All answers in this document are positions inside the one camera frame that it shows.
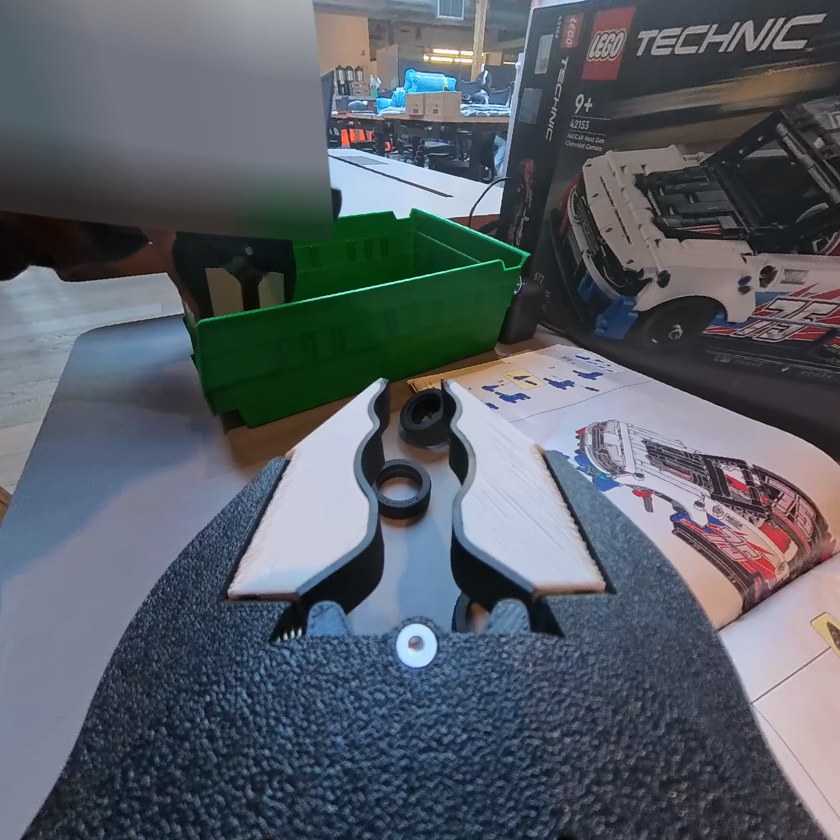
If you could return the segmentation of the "open instruction booklet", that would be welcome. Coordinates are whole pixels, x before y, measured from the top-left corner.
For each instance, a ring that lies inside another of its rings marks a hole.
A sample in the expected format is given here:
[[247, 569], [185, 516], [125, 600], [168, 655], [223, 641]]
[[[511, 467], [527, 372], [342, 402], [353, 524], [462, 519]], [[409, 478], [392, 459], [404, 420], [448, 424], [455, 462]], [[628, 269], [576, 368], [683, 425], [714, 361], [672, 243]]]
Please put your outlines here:
[[813, 444], [561, 344], [453, 380], [644, 531], [719, 631], [763, 735], [839, 827], [839, 467]]

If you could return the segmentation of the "long wooden workbench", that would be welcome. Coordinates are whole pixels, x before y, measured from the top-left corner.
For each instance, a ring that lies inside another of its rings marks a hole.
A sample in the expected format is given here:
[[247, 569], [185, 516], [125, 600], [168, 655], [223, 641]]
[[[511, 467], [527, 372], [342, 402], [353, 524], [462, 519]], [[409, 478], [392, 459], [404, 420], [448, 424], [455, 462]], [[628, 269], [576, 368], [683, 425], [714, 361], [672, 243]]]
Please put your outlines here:
[[510, 113], [502, 114], [481, 112], [464, 115], [463, 113], [451, 118], [427, 117], [417, 115], [406, 115], [404, 112], [388, 112], [376, 114], [373, 112], [332, 112], [331, 121], [354, 121], [356, 123], [370, 123], [373, 125], [385, 125], [389, 123], [403, 123], [411, 128], [442, 128], [444, 126], [456, 127], [464, 130], [496, 131], [501, 132], [508, 127]]

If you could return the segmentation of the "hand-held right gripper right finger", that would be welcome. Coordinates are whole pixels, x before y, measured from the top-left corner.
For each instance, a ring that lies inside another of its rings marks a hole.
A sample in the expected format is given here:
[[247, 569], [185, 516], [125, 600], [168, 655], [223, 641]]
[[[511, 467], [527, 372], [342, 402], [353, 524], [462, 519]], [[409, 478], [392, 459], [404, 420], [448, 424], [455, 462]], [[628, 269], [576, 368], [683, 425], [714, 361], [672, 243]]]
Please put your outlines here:
[[606, 580], [543, 449], [455, 381], [443, 382], [456, 584], [487, 610], [499, 601], [602, 594]]

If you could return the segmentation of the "grey desk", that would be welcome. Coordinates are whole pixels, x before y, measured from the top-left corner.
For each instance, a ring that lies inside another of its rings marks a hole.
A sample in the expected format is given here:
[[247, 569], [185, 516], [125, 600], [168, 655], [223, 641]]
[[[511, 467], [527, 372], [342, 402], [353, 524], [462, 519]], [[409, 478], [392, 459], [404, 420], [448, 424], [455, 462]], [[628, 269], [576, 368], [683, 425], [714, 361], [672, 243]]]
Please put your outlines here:
[[217, 590], [279, 467], [217, 471], [184, 342], [77, 342], [2, 533], [2, 838], [584, 838], [552, 723], [571, 651], [281, 642]]

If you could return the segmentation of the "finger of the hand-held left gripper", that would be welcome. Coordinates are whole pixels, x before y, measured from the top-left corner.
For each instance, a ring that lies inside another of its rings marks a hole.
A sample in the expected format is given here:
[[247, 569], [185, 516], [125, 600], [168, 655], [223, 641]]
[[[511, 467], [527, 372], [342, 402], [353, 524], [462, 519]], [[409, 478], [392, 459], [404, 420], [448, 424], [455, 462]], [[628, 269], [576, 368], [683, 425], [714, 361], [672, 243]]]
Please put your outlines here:
[[253, 281], [252, 309], [272, 308], [287, 302], [286, 275], [282, 272], [251, 272]]
[[205, 276], [214, 316], [245, 310], [243, 288], [238, 278], [224, 268], [206, 268]]

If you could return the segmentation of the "black rubber tyre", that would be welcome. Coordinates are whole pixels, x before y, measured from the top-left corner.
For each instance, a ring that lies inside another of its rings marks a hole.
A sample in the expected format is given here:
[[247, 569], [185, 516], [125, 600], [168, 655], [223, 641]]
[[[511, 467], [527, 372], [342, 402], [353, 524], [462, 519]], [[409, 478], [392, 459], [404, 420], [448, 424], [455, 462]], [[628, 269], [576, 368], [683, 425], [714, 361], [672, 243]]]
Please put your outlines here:
[[446, 444], [453, 409], [438, 387], [423, 389], [405, 402], [400, 413], [400, 427], [405, 441], [420, 448]]
[[489, 615], [487, 609], [461, 591], [455, 602], [451, 630], [453, 633], [482, 634], [487, 629]]
[[[405, 479], [415, 487], [413, 495], [403, 499], [389, 497], [383, 486], [395, 479]], [[379, 512], [383, 517], [403, 521], [423, 515], [428, 509], [432, 493], [432, 481], [427, 470], [416, 462], [405, 458], [387, 460], [374, 482]]]

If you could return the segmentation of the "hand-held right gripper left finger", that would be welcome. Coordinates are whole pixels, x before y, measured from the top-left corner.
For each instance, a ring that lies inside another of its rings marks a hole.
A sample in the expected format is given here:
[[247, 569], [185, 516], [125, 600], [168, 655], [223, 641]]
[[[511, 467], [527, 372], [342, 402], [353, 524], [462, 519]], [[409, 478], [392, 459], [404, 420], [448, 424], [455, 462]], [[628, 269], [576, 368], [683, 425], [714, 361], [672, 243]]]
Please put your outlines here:
[[349, 613], [373, 592], [384, 569], [373, 483], [390, 415], [389, 383], [375, 380], [287, 453], [230, 600], [332, 601]]

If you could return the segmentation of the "black power adapter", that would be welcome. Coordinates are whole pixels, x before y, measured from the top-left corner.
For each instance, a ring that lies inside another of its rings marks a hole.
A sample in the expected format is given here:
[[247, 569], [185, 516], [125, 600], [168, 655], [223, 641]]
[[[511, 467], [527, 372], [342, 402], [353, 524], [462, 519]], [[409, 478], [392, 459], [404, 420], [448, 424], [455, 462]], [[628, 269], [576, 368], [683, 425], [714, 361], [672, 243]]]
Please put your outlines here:
[[544, 297], [541, 283], [520, 279], [501, 325], [499, 344], [516, 344], [532, 338], [541, 318]]

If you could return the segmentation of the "green box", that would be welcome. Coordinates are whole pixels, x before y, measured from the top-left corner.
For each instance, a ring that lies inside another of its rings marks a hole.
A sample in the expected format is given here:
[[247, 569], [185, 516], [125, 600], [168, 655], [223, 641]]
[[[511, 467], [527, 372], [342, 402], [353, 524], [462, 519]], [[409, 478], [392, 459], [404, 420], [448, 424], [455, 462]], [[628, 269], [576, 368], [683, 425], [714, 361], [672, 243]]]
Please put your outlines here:
[[416, 208], [340, 217], [294, 252], [294, 301], [184, 316], [209, 407], [248, 427], [493, 350], [528, 257]]

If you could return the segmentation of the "blue wrapped bundle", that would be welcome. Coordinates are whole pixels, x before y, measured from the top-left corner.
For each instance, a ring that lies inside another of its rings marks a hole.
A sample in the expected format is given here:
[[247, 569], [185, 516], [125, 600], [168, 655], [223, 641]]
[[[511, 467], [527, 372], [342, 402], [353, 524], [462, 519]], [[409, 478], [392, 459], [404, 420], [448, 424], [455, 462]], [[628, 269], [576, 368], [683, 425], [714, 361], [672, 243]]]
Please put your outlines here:
[[420, 93], [434, 93], [442, 91], [456, 91], [457, 80], [440, 72], [420, 71], [414, 68], [405, 70], [403, 84], [393, 89], [390, 97], [378, 97], [376, 100], [377, 113], [388, 109], [404, 109], [406, 95]]

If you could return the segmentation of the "cardboard box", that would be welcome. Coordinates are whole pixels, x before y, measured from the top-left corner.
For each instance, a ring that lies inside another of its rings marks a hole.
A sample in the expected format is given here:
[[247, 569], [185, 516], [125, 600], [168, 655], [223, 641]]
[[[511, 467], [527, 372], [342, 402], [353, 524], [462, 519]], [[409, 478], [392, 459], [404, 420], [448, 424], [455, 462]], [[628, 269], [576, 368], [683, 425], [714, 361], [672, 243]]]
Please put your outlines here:
[[461, 115], [460, 91], [408, 92], [405, 113], [409, 118], [446, 122]]

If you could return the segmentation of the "black toy car box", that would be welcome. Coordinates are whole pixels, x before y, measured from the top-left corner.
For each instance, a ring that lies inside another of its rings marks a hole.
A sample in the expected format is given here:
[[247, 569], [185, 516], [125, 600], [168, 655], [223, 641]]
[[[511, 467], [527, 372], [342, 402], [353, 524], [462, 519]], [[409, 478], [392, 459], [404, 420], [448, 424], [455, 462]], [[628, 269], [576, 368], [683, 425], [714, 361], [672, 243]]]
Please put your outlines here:
[[838, 1], [535, 2], [502, 235], [541, 321], [838, 433]]

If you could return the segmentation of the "person's left forearm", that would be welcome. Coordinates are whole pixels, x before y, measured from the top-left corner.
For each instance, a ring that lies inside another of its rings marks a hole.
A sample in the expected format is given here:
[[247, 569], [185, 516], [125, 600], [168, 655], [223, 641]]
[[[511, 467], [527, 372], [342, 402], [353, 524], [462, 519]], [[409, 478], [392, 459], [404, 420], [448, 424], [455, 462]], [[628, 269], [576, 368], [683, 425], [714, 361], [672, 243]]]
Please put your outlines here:
[[172, 257], [176, 233], [58, 217], [1, 212], [1, 280], [12, 280], [27, 268], [54, 270], [70, 281], [88, 266], [121, 261], [151, 246], [163, 270], [182, 288]]

